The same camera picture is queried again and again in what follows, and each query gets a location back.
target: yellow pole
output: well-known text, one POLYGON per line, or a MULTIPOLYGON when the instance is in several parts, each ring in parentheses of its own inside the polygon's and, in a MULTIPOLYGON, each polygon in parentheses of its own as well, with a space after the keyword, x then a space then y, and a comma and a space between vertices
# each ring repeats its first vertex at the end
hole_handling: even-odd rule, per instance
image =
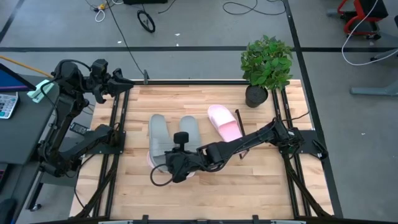
POLYGON ((37 68, 32 68, 32 67, 30 67, 30 66, 28 66, 28 65, 24 65, 23 63, 17 62, 17 61, 15 61, 15 60, 11 59, 11 58, 7 58, 7 57, 2 56, 2 55, 0 55, 0 58, 2 58, 2 59, 4 59, 4 60, 7 60, 7 61, 9 61, 9 62, 12 62, 12 63, 14 63, 14 64, 17 64, 17 65, 19 65, 19 66, 22 66, 22 67, 24 67, 24 68, 30 69, 30 70, 32 70, 32 71, 41 73, 41 74, 45 75, 46 77, 53 78, 53 76, 51 76, 51 75, 48 74, 48 73, 45 73, 45 72, 43 72, 43 71, 41 71, 41 70, 39 70, 39 69, 37 69, 37 68))

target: wooden table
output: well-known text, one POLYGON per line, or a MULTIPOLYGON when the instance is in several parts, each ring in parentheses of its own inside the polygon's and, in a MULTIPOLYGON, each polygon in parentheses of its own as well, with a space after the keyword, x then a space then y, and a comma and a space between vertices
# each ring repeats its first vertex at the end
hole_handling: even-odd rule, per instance
MULTIPOLYGON (((153 114, 165 116, 171 135, 178 132, 182 116, 196 117, 202 143, 208 144, 221 141, 221 138, 207 117, 207 109, 210 105, 221 104, 231 112, 239 109, 245 132, 251 133, 270 122, 275 113, 271 93, 265 103, 252 109, 244 103, 245 89, 246 85, 135 86, 129 95, 124 127, 127 139, 119 160, 111 219, 141 219, 143 215, 161 220, 251 219, 252 215, 259 215, 260 219, 293 218, 284 163, 277 148, 270 144, 251 149, 243 160, 234 156, 216 173, 197 172, 185 182, 165 187, 153 186, 149 180, 148 120, 153 114)), ((286 92, 293 118, 308 111, 300 80, 292 80, 286 92)), ((120 110, 122 95, 119 100, 120 110)), ((279 102, 283 108, 281 96, 279 102)), ((91 129, 109 124, 112 104, 109 97, 105 104, 97 104, 91 129)), ((299 129, 312 128, 309 116, 295 120, 294 125, 299 129)), ((327 212, 333 213, 321 162, 305 154, 300 158, 309 191, 327 212)), ((101 155, 95 156, 81 169, 76 191, 83 203, 97 188, 101 161, 101 155)), ((170 175, 157 172, 155 181, 165 182, 169 178, 170 175)), ((303 215, 298 188, 296 193, 303 215)), ((74 198, 70 215, 80 210, 74 198)))

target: white cable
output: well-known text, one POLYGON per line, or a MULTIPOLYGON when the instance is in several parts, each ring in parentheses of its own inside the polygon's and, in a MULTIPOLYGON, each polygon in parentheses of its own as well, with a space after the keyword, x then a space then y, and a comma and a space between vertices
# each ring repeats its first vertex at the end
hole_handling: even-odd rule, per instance
POLYGON ((380 58, 380 59, 377 59, 377 60, 374 60, 374 61, 371 61, 371 62, 359 63, 359 64, 355 64, 355 63, 349 62, 349 61, 347 60, 346 56, 344 55, 344 47, 346 46, 346 44, 347 44, 349 38, 351 37, 351 35, 353 35, 353 33, 354 33, 354 31, 356 30, 356 28, 357 28, 359 25, 361 25, 361 23, 362 23, 363 21, 365 21, 365 19, 368 18, 368 16, 372 13, 372 11, 373 11, 373 9, 376 7, 376 4, 377 4, 378 1, 379 1, 379 0, 376 0, 376 2, 374 3, 372 9, 371 9, 371 10, 369 11, 369 13, 365 16, 365 18, 363 18, 363 20, 362 20, 361 22, 359 22, 358 25, 356 25, 356 27, 353 29, 353 31, 351 31, 351 33, 350 33, 349 36, 347 37, 346 42, 343 44, 343 46, 342 46, 342 48, 341 48, 341 53, 343 54, 344 60, 346 60, 346 62, 349 63, 350 65, 355 65, 355 66, 369 65, 369 64, 371 64, 371 63, 384 60, 384 59, 386 59, 386 58, 388 58, 388 57, 391 57, 391 56, 393 56, 394 54, 398 53, 398 49, 397 49, 397 50, 396 50, 395 52, 393 52, 392 54, 390 54, 390 55, 388 55, 388 56, 385 56, 385 57, 383 57, 383 58, 380 58))
POLYGON ((117 3, 117 0, 112 0, 113 4, 123 4, 123 1, 121 3, 117 3))
POLYGON ((100 10, 97 12, 97 15, 95 15, 95 22, 102 22, 104 19, 105 19, 105 12, 104 12, 102 9, 100 9, 100 10), (102 19, 98 20, 98 19, 97 19, 97 18, 98 18, 98 15, 99 15, 101 12, 104 14, 104 17, 102 17, 102 19))

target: monitor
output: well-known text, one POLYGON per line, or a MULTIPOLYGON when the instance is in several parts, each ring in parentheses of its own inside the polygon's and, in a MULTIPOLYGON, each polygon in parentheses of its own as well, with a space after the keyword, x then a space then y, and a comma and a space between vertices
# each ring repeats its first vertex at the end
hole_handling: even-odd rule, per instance
POLYGON ((0 92, 18 92, 36 90, 36 86, 29 83, 17 73, 0 63, 0 92))

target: gray slipper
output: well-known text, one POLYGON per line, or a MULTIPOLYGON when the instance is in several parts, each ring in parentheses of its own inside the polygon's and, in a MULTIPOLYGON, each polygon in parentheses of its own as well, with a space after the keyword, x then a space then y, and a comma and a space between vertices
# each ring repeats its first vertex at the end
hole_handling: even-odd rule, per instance
MULTIPOLYGON (((160 164, 165 164, 165 151, 171 151, 173 147, 175 147, 173 139, 169 136, 166 120, 163 115, 154 114, 150 117, 148 126, 150 161, 154 167, 160 164)), ((167 167, 159 167, 159 170, 167 172, 167 167)))
POLYGON ((185 150, 196 152, 197 148, 201 146, 201 137, 197 120, 193 116, 182 117, 180 120, 180 131, 185 131, 189 134, 189 142, 185 144, 185 150))

